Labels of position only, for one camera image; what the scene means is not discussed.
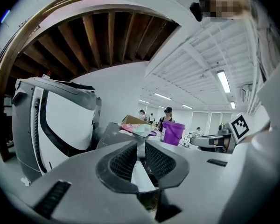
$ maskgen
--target headphones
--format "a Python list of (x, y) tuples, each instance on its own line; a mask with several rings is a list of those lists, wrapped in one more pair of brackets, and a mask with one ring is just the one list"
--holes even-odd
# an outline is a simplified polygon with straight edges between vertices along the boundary
[(193, 2), (190, 6), (190, 11), (194, 15), (197, 21), (202, 21), (203, 17), (215, 18), (216, 14), (210, 13), (210, 0), (199, 0), (198, 2)]

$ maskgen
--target purple bucket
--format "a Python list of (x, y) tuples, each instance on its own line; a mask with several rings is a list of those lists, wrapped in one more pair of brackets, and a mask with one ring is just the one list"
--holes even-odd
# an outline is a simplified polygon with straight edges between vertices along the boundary
[(164, 121), (161, 141), (167, 144), (178, 146), (179, 140), (182, 138), (184, 129), (185, 125), (183, 124)]

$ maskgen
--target fluorescent light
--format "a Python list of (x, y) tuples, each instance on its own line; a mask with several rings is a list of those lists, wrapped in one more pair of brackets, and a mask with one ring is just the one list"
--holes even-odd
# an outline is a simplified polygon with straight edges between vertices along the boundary
[(232, 109), (235, 109), (235, 103), (234, 102), (230, 102)]
[(163, 95), (160, 95), (160, 94), (158, 94), (158, 93), (155, 93), (155, 95), (160, 96), (160, 97), (165, 98), (165, 99), (169, 99), (169, 100), (171, 100), (171, 98), (166, 97), (166, 96), (163, 96)]
[(217, 75), (222, 83), (225, 93), (230, 93), (230, 87), (229, 87), (228, 80), (227, 80), (224, 70), (219, 70), (217, 72)]
[(147, 101), (144, 101), (144, 100), (140, 100), (140, 99), (138, 99), (139, 101), (141, 101), (141, 102), (144, 102), (144, 103), (148, 103), (149, 104), (149, 102), (147, 102)]
[(193, 108), (191, 108), (191, 107), (189, 107), (189, 106), (186, 106), (186, 105), (182, 105), (183, 107), (186, 107), (186, 108), (189, 108), (189, 109), (193, 109)]
[(6, 19), (7, 15), (10, 13), (10, 10), (6, 10), (3, 17), (1, 18), (1, 23)]

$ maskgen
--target blue light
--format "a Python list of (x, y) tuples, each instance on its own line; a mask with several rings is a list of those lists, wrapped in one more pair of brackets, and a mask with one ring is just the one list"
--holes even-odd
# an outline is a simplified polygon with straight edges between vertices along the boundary
[(3, 17), (1, 18), (1, 23), (4, 21), (4, 19), (7, 17), (7, 15), (9, 14), (10, 10), (6, 10), (6, 12), (4, 13)]

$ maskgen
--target gray machine lid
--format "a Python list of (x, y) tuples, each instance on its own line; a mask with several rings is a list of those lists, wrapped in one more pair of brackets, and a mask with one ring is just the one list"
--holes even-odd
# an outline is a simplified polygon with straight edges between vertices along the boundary
[(55, 80), (49, 80), (49, 79), (38, 78), (38, 77), (29, 78), (29, 79), (18, 79), (15, 85), (16, 89), (18, 89), (20, 82), (37, 86), (44, 90), (60, 95), (61, 97), (64, 97), (87, 110), (95, 110), (95, 106), (96, 106), (95, 95), (89, 95), (86, 92), (68, 86), (63, 82), (58, 82)]

